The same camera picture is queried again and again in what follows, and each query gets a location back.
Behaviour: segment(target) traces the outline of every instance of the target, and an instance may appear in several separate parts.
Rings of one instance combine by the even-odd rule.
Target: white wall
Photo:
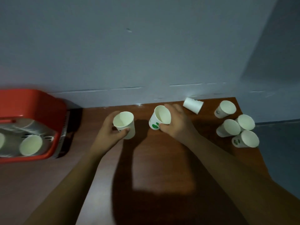
[[[256,121],[300,118],[269,115],[286,87],[268,82],[272,72],[249,80],[276,2],[1,0],[0,87],[41,89],[82,107],[236,96]]]

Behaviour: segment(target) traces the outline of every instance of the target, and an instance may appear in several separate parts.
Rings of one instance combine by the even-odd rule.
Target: table
[[[218,119],[214,110],[225,99],[236,105],[237,112]],[[184,108],[197,130],[270,178],[258,148],[235,148],[230,137],[216,135],[225,119],[242,114],[236,99],[203,101],[198,115]],[[182,105],[183,101],[174,103]],[[247,224],[188,148],[150,129],[148,121],[154,108],[162,104],[84,109],[81,126],[64,157],[1,165],[0,223],[21,224],[88,150],[105,117],[120,110],[134,114],[136,135],[130,141],[121,140],[103,157],[77,224]]]

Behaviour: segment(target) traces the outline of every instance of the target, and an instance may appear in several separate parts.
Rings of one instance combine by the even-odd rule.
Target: gray floor
[[[300,199],[300,121],[258,124],[254,132],[272,179]]]

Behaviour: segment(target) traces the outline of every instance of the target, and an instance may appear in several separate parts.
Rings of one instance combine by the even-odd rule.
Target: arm
[[[172,120],[160,129],[198,157],[249,224],[300,224],[300,200],[202,137],[181,106],[165,106]]]
[[[115,111],[107,116],[90,150],[30,215],[25,225],[76,223],[100,160],[129,131],[112,132],[113,118],[118,113]]]

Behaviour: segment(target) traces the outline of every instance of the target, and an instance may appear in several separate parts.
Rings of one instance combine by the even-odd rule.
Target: wooden table
[[[214,110],[222,100],[204,100],[198,115],[184,110],[203,136],[269,178],[258,148],[235,148],[230,137],[216,135],[224,119],[216,118]],[[227,100],[236,105],[237,112],[226,118],[235,119],[242,114],[241,109],[235,98]],[[148,121],[161,104],[84,109],[81,127],[67,155],[1,165],[0,171],[5,174],[0,172],[0,179],[6,194],[0,202],[0,223],[23,222],[88,150],[104,118],[121,110],[134,114],[136,136],[120,141],[102,159],[77,224],[247,224],[189,149],[167,134],[150,129]],[[9,209],[7,204],[11,202],[15,207]]]

